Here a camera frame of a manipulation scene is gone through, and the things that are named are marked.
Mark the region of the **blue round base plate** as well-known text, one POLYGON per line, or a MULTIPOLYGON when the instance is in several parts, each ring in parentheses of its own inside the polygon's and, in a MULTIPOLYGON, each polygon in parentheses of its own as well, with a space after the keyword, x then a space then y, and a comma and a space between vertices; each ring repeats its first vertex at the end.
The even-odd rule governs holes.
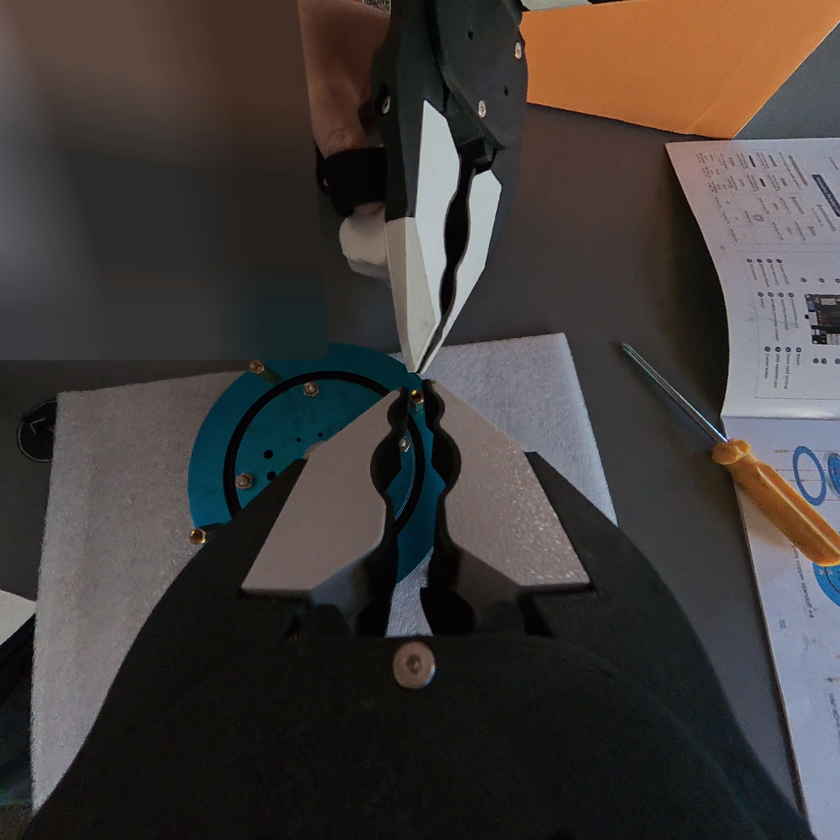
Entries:
MULTIPOLYGON (((188 500, 195 528, 221 526, 312 446, 336 435, 400 387, 421 388, 399 360, 361 346, 332 343, 317 360, 271 360, 268 382, 243 373, 218 398, 192 451, 188 500)), ((444 482, 432 465, 433 436, 423 408, 407 422, 410 443, 388 488, 399 546, 397 581, 434 546, 437 498, 444 482)))

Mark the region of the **orange cardboard box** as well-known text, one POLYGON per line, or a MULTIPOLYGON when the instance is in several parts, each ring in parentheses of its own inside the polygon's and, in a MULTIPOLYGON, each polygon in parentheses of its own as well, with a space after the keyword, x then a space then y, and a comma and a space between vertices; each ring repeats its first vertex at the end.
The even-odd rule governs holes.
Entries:
POLYGON ((536 2, 528 101, 734 137, 837 26, 838 1, 536 2))

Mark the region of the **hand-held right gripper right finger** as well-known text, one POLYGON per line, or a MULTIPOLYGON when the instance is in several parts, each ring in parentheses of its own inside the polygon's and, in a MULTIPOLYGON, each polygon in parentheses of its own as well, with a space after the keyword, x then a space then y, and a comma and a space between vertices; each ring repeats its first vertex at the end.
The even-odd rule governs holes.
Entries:
POLYGON ((436 636, 468 635, 533 597, 591 581, 529 457, 438 382, 423 383, 432 466, 444 482, 422 607, 436 636))

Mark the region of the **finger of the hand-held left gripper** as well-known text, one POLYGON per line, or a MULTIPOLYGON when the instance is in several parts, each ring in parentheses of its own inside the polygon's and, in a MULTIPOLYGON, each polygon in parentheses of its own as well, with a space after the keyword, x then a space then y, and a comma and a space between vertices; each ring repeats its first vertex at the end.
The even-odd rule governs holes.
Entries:
POLYGON ((385 223, 397 329, 413 373, 425 372, 475 284, 459 279, 473 234, 474 175, 462 170, 446 117, 425 100, 414 215, 385 223))
POLYGON ((454 266, 444 273, 441 291, 451 292, 448 306, 420 363, 420 373, 431 364, 486 267, 500 196, 501 184, 491 170, 470 175, 465 198, 465 245, 454 266))

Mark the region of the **yellow handled screwdriver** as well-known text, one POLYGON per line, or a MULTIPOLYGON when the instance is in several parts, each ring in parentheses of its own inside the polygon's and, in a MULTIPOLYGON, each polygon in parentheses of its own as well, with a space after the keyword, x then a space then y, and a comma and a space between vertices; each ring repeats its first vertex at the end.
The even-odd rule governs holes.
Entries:
POLYGON ((621 343, 620 347, 647 378, 709 437, 713 443, 712 459, 730 473, 734 483, 756 508, 808 560, 823 568, 838 566, 838 532, 775 469, 757 458, 748 442, 725 437, 633 347, 627 343, 621 343))

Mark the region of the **dark grey desk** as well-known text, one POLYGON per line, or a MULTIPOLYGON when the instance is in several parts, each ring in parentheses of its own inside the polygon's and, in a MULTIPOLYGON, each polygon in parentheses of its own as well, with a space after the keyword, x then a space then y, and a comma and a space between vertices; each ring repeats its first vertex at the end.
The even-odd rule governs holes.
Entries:
MULTIPOLYGON (((752 118, 748 139, 838 136, 838 26, 752 118)), ((732 483, 703 437, 620 351, 626 342, 711 419, 726 390, 717 274, 665 143, 676 135, 529 106, 500 243, 449 339, 565 333, 618 524, 697 631, 739 725, 799 804, 732 483)), ((389 290, 347 266, 319 200, 329 337, 396 350, 389 290)), ((18 419, 59 391, 231 371, 242 360, 2 361, 2 589, 36 595, 49 467, 18 419)))

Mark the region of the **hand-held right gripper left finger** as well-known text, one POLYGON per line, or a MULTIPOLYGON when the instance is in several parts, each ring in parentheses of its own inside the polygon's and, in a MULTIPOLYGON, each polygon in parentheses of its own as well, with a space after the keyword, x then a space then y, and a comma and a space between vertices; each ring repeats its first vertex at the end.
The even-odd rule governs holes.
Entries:
POLYGON ((387 491, 401 469, 407 410, 407 389, 389 392, 313 451, 245 577, 245 593, 335 606, 358 634, 385 635, 398 565, 387 491))

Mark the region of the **person's left hand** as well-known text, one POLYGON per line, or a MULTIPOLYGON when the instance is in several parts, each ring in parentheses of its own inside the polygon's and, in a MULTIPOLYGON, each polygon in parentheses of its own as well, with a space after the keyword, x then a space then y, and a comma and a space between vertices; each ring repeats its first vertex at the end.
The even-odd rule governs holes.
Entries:
POLYGON ((325 158, 363 148, 373 57, 390 24, 381 9, 352 1, 298 1, 311 131, 325 158))

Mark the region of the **round black desk button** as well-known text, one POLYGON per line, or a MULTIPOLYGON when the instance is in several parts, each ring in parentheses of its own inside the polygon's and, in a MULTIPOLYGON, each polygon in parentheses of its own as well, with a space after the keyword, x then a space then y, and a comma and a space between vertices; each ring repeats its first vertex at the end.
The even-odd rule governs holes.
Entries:
POLYGON ((52 461, 56 415, 57 399, 53 397, 21 417, 16 431, 16 443, 20 453, 27 459, 39 464, 52 461))

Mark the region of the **white foam sheet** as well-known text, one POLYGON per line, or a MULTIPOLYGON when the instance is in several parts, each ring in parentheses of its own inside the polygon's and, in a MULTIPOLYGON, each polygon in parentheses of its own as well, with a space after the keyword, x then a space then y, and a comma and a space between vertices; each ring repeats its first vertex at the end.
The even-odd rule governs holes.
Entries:
MULTIPOLYGON (((427 376, 539 452, 616 521, 561 333, 443 348, 427 376)), ((75 759, 142 625, 197 547, 188 542, 195 437, 235 373, 58 394, 35 612, 32 799, 75 759)))

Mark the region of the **printed instruction manual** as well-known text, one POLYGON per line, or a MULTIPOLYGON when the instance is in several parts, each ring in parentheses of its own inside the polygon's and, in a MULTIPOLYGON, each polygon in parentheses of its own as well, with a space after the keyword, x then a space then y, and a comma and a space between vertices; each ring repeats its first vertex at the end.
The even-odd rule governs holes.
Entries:
MULTIPOLYGON (((839 139, 669 143, 728 318, 721 420, 838 529, 839 139)), ((738 490, 805 816, 839 837, 838 566, 738 490)))

